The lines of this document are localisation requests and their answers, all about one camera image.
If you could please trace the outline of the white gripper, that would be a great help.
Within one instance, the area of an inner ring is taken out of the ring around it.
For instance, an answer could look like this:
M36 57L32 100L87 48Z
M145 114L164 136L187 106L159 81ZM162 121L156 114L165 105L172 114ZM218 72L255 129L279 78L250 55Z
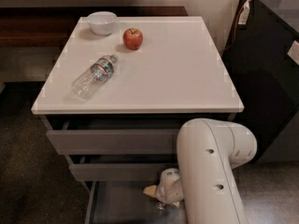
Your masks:
M143 193L156 197L162 203L172 204L179 208L180 202L184 199L179 170L177 168L165 169L161 173L158 186L145 187Z

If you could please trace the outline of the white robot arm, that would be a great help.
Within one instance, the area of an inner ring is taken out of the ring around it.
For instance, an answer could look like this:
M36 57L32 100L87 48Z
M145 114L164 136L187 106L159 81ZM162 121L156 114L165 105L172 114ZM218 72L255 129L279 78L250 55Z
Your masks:
M256 151L256 138L243 125L189 120L178 132L178 167L162 171L160 183L143 193L159 207L184 203L188 224L249 224L233 170Z

